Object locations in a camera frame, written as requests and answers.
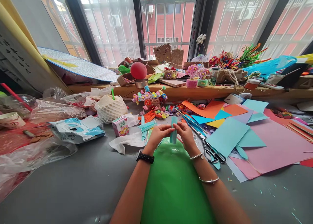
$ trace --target green straw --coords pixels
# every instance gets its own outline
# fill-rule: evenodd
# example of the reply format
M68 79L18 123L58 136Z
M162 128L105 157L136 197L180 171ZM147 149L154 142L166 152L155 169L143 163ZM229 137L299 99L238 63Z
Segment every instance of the green straw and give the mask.
M113 98L113 100L115 100L113 88L112 88L112 98Z

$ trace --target wet wipes package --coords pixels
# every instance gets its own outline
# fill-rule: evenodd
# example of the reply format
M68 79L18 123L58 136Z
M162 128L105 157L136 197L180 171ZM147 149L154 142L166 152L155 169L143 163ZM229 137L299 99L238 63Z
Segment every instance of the wet wipes package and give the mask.
M103 123L97 117L89 116L83 120L70 118L48 122L52 133L63 142L80 144L105 135Z

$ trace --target juice box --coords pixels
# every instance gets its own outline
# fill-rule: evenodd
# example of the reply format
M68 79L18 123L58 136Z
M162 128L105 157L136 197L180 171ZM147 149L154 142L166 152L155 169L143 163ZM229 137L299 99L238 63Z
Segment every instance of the juice box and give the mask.
M112 126L117 137L124 136L129 133L127 118L119 117L112 121Z

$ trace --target silver bracelet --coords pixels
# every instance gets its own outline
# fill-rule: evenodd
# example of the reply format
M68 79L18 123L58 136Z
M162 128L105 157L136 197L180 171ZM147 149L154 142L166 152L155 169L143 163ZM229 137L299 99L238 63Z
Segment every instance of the silver bracelet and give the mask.
M193 159L198 158L198 157L201 157L201 159L203 159L202 155L203 155L203 152L200 153L199 155L194 156L194 157L190 157L190 159L193 160Z
M215 179L215 180L210 180L210 181L204 181L204 180L202 180L200 177L199 177L199 180L201 181L201 182L203 182L203 183L212 183L212 184L214 184L214 182L216 182L217 180L219 180L219 176L217 177L217 179Z

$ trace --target finger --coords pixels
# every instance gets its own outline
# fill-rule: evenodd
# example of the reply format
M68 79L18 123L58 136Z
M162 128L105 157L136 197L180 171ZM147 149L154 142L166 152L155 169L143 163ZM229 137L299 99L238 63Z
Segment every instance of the finger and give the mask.
M177 133L178 133L178 134L184 133L184 131L182 130L182 128L180 128L179 125L173 124L173 127L177 130Z
M183 124L182 122L178 122L177 124L179 125L179 127L180 127L183 131L186 131L186 130L189 128L188 125Z

